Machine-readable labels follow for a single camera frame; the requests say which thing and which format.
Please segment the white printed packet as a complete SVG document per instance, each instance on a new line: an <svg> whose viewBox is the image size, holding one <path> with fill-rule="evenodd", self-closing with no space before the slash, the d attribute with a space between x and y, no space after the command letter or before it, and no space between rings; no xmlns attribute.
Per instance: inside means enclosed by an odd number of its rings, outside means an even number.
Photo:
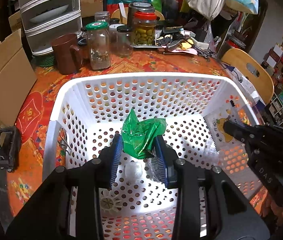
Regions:
<svg viewBox="0 0 283 240"><path fill-rule="evenodd" d="M232 121L237 124L241 122L236 107L227 103L215 109L204 118L209 126L217 151L230 151L232 149L238 149L242 145L232 135L227 134L223 128L226 121Z"/></svg>

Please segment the green crinkly plastic bag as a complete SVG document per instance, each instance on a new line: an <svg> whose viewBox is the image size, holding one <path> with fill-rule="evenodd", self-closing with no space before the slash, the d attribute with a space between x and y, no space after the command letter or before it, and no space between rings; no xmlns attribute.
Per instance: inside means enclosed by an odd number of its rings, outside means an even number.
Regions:
<svg viewBox="0 0 283 240"><path fill-rule="evenodd" d="M166 120L151 118L139 121L135 111L131 109L121 129L123 151L135 159L153 157L153 141L166 131Z"/></svg>

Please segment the right wooden chair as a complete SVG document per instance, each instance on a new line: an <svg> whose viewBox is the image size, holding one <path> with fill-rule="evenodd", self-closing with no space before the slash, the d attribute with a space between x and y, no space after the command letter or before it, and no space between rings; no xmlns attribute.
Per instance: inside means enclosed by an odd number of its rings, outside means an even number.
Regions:
<svg viewBox="0 0 283 240"><path fill-rule="evenodd" d="M274 94L274 83L255 59L241 49L231 48L222 56L221 61L237 68L253 84L265 105L270 103Z"/></svg>

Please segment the black phone stand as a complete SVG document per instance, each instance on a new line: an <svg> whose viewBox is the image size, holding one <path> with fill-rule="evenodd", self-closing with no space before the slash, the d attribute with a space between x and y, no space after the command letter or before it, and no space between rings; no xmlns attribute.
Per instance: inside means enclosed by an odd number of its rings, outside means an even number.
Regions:
<svg viewBox="0 0 283 240"><path fill-rule="evenodd" d="M0 128L0 168L13 172L18 167L22 136L16 126Z"/></svg>

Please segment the brown cardboard box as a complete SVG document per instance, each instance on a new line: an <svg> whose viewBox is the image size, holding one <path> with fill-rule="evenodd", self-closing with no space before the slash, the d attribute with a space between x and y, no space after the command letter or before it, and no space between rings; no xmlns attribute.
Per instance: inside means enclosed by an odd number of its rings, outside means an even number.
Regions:
<svg viewBox="0 0 283 240"><path fill-rule="evenodd" d="M0 42L0 127L14 125L36 80L18 29Z"/></svg>

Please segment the brown plastic mug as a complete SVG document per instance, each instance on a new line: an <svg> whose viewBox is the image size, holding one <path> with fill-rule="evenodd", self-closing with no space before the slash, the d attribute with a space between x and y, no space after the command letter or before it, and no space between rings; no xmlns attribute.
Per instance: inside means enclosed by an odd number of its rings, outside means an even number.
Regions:
<svg viewBox="0 0 283 240"><path fill-rule="evenodd" d="M83 58L77 42L77 34L66 34L51 42L57 69L62 75L74 74L80 71Z"/></svg>

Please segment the clear plastic pack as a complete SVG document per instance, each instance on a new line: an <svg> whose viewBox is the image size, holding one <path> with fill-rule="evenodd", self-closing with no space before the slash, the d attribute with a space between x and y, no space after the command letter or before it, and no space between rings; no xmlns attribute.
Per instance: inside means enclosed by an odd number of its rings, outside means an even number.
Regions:
<svg viewBox="0 0 283 240"><path fill-rule="evenodd" d="M216 150L214 142L208 142L204 145L202 160L205 162L207 168L213 166L220 166L221 168L226 168L227 162L224 160L224 153L222 151Z"/></svg>

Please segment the small white soft pack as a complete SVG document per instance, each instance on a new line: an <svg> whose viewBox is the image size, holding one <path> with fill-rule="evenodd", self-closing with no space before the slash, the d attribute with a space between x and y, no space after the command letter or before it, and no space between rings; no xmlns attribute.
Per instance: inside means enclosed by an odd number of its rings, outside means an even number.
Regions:
<svg viewBox="0 0 283 240"><path fill-rule="evenodd" d="M125 179L131 184L137 184L146 178L145 163L129 162L125 165Z"/></svg>

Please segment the white ribbed round ball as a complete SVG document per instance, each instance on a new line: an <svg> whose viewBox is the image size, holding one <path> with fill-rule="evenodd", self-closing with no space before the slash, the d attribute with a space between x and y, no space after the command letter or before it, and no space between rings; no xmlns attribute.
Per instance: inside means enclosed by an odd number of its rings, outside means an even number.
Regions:
<svg viewBox="0 0 283 240"><path fill-rule="evenodd" d="M122 200L113 190L99 189L100 208L103 213L115 214L122 208Z"/></svg>

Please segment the red lid olive jar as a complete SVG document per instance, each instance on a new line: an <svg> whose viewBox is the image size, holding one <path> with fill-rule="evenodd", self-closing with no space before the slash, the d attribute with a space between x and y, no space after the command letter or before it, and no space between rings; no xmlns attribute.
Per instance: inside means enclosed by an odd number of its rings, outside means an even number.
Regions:
<svg viewBox="0 0 283 240"><path fill-rule="evenodd" d="M137 11L133 18L133 43L135 46L154 45L157 16L154 12Z"/></svg>

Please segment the white stacked drawer tower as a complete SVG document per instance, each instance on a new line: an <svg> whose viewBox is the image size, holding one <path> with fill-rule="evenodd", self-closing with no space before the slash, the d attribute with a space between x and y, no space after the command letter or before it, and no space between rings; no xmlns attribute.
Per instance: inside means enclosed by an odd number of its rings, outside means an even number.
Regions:
<svg viewBox="0 0 283 240"><path fill-rule="evenodd" d="M80 35L80 0L18 0L20 15L31 53L43 56L52 52L54 39Z"/></svg>

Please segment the black soft bundle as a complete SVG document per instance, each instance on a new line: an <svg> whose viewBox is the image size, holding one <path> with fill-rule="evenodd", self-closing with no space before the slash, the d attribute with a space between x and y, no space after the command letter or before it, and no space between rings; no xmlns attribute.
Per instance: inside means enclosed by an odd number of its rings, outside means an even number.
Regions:
<svg viewBox="0 0 283 240"><path fill-rule="evenodd" d="M152 157L148 160L148 164L150 166L153 180L165 184L167 179L167 170L164 159L162 157Z"/></svg>

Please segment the green lid glass jar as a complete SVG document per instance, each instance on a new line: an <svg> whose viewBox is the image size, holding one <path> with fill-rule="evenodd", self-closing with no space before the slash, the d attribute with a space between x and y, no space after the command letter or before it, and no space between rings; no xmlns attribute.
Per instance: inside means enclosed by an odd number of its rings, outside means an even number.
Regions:
<svg viewBox="0 0 283 240"><path fill-rule="evenodd" d="M110 38L107 22L93 22L86 25L89 61L92 70L110 67Z"/></svg>

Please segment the black lid empty jar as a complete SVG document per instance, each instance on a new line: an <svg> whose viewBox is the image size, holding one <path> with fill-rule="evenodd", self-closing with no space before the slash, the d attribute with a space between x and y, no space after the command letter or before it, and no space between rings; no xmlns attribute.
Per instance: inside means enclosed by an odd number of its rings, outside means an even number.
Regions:
<svg viewBox="0 0 283 240"><path fill-rule="evenodd" d="M117 29L117 54L121 57L129 57L133 53L133 29L128 25L118 26Z"/></svg>

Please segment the white perforated plastic basket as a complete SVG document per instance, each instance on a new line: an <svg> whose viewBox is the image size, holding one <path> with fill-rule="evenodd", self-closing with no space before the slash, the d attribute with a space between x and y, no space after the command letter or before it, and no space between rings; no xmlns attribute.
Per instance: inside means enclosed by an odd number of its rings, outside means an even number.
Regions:
<svg viewBox="0 0 283 240"><path fill-rule="evenodd" d="M227 120L257 124L248 100L227 77L124 73L75 78L55 96L43 177L55 168L57 152L67 169L81 167L122 135L116 178L109 189L99 190L103 237L170 239L178 191L157 180L155 135L199 168L219 166L246 198L261 189L242 142L222 131Z"/></svg>

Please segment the white blue paper bag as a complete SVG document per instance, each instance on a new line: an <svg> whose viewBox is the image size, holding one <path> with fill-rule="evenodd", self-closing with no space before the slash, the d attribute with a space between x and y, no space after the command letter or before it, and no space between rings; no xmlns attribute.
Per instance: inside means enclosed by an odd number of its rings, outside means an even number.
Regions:
<svg viewBox="0 0 283 240"><path fill-rule="evenodd" d="M255 106L258 103L265 106L264 101L261 99L261 96L254 85L236 67L228 64L224 66L230 78L236 83L252 106Z"/></svg>

